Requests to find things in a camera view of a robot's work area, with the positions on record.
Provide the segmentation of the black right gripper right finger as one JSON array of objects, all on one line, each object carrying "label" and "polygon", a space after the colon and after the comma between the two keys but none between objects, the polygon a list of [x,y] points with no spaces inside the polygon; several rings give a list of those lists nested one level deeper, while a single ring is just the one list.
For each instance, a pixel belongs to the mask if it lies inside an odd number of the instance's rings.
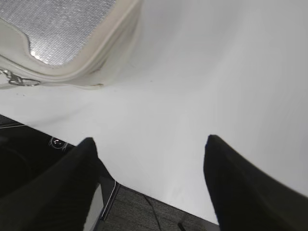
[{"label": "black right gripper right finger", "polygon": [[222,231],[306,231],[308,198],[209,135],[204,176]]}]

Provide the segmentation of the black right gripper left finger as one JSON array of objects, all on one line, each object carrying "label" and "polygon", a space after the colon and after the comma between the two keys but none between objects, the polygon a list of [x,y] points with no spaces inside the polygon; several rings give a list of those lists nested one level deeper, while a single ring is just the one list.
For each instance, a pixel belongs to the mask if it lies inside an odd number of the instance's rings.
[{"label": "black right gripper left finger", "polygon": [[0,229],[2,231],[82,231],[95,194],[99,168],[96,144],[85,138],[39,176],[10,160],[0,144]]}]

